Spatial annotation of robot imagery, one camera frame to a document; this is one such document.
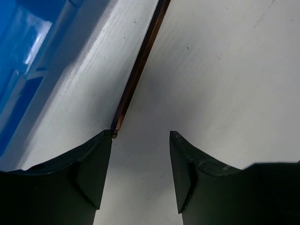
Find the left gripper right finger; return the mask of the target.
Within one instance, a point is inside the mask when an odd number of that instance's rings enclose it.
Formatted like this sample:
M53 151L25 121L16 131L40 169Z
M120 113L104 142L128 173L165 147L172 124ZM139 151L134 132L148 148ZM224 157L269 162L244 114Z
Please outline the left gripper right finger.
M178 213L186 225L297 225L299 163L227 165L171 131Z

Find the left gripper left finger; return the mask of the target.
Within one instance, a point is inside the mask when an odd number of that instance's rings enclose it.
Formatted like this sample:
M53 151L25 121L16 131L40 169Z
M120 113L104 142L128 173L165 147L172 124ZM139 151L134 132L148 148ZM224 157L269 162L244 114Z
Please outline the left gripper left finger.
M112 148L104 130L28 170L0 174L3 225L91 225L99 210Z

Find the blue three-compartment bin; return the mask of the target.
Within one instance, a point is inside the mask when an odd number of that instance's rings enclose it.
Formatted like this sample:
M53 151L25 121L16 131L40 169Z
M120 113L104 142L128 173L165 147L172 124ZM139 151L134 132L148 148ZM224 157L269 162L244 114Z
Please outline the blue three-compartment bin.
M48 76L75 18L101 14L107 0L3 0L0 3L0 151L4 153Z

